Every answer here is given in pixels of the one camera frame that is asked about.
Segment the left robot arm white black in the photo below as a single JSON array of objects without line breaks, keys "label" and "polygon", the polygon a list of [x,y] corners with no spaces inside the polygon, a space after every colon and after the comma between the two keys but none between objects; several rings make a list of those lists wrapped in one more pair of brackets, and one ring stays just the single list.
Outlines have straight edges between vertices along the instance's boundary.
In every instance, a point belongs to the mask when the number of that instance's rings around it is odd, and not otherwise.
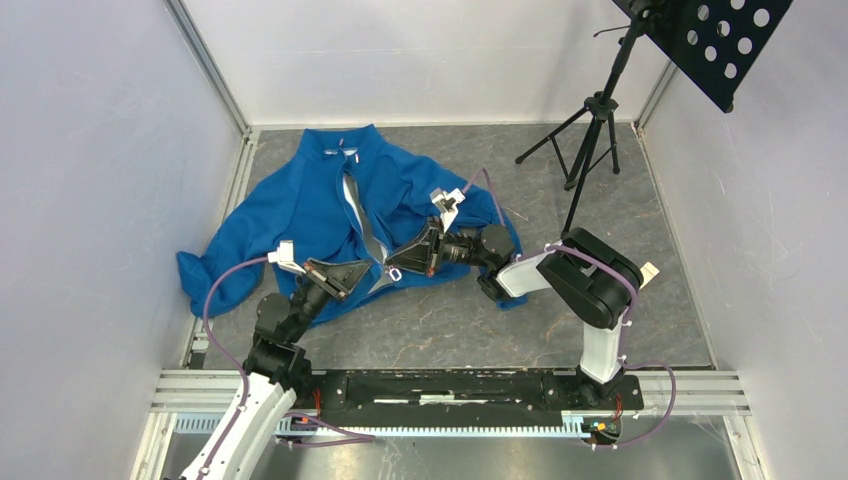
[{"label": "left robot arm white black", "polygon": [[252,477],[280,421],[293,407],[306,405],[314,394],[311,362],[296,342],[327,304],[349,298],[370,269],[367,260],[327,263],[309,259],[298,264],[284,261],[278,253],[229,268],[210,287],[202,315],[209,340],[222,352],[226,350],[209,327],[211,298],[234,273],[264,263],[275,263],[297,274],[297,289],[289,297],[273,294],[262,301],[252,347],[243,362],[235,363],[241,383],[200,453],[178,476],[180,479]]}]

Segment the blue zip-up jacket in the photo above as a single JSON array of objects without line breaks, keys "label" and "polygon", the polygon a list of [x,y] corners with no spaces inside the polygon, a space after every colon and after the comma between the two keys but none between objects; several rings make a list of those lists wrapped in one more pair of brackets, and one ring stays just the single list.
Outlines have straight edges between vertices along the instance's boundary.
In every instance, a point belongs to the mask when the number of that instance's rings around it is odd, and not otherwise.
[{"label": "blue zip-up jacket", "polygon": [[297,262],[366,259],[370,268],[351,297],[332,302],[321,324],[404,289],[465,277],[449,264],[433,276],[404,272],[393,281],[386,257],[438,215],[430,194],[452,191],[464,178],[430,157],[389,143],[373,125],[303,132],[294,156],[260,181],[223,221],[202,255],[176,255],[181,287],[196,317],[230,312],[263,278],[258,258],[290,240]]}]

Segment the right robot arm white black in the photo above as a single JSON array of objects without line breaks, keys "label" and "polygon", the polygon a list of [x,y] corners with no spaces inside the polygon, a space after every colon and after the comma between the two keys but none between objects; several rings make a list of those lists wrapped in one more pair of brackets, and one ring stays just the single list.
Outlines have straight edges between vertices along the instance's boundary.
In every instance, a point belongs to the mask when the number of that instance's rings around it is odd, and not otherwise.
[{"label": "right robot arm white black", "polygon": [[426,226],[387,259],[391,271],[434,276],[449,264],[480,268],[478,283],[494,301],[551,289],[584,324],[578,364],[580,400],[602,408],[618,393],[623,373],[623,327],[645,282],[631,260],[583,228],[565,233],[541,251],[521,255],[503,225],[487,225],[474,235],[452,233],[440,220]]}]

